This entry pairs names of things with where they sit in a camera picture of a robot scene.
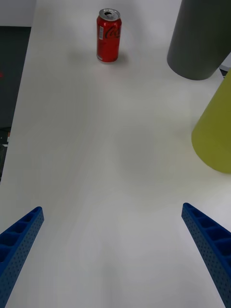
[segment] gray cylinder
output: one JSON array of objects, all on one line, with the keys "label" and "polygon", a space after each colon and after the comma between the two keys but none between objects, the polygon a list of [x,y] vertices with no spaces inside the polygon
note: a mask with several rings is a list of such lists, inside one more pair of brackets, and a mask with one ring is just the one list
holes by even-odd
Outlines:
[{"label": "gray cylinder", "polygon": [[209,78],[231,52],[231,0],[182,0],[169,47],[171,69]]}]

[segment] green-yellow cylinder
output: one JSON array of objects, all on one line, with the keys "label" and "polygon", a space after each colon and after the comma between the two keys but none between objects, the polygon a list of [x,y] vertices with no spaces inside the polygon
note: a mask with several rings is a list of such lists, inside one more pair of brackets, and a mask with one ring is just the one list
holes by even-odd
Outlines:
[{"label": "green-yellow cylinder", "polygon": [[192,146],[208,166],[231,173],[231,70],[197,122]]}]

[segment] dark floor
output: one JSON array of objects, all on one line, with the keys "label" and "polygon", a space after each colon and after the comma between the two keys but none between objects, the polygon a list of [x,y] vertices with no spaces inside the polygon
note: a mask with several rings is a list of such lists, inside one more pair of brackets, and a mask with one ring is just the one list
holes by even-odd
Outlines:
[{"label": "dark floor", "polygon": [[0,180],[7,151],[4,131],[11,130],[30,29],[0,26]]}]

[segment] red soda can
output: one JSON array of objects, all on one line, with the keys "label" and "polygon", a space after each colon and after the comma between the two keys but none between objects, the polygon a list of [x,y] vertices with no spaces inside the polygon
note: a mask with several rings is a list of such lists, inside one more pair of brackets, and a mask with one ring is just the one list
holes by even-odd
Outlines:
[{"label": "red soda can", "polygon": [[97,18],[97,58],[100,61],[113,62],[118,58],[121,25],[118,11],[100,10]]}]

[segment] white table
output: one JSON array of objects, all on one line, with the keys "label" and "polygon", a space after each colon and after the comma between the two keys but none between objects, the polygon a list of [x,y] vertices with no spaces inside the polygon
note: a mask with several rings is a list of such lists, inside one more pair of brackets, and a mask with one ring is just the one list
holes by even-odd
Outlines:
[{"label": "white table", "polygon": [[[7,308],[222,308],[181,219],[190,202],[231,230],[231,177],[191,130],[222,81],[176,75],[180,1],[38,0],[0,186],[0,232],[45,221]],[[96,59],[99,9],[121,12],[120,59]]]}]

